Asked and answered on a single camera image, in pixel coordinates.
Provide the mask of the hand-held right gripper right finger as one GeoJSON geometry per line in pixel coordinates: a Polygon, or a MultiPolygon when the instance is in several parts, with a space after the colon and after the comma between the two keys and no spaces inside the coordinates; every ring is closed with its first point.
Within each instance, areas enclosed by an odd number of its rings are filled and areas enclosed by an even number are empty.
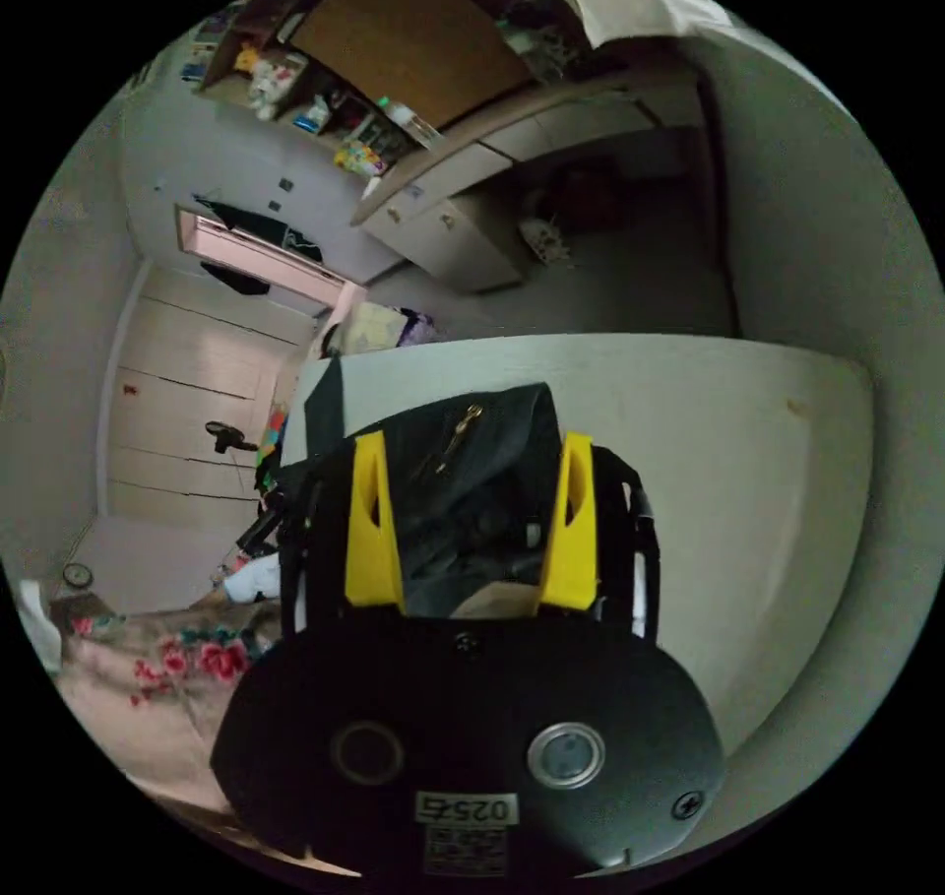
{"type": "Polygon", "coordinates": [[[589,609],[598,594],[593,439],[565,434],[537,595],[539,609],[589,609]]]}

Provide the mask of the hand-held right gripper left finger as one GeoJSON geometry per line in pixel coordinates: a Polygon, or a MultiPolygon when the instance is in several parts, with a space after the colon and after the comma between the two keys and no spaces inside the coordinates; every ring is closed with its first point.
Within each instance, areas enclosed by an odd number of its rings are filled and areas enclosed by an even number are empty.
{"type": "Polygon", "coordinates": [[[384,434],[354,441],[345,596],[355,608],[406,606],[384,434]]]}

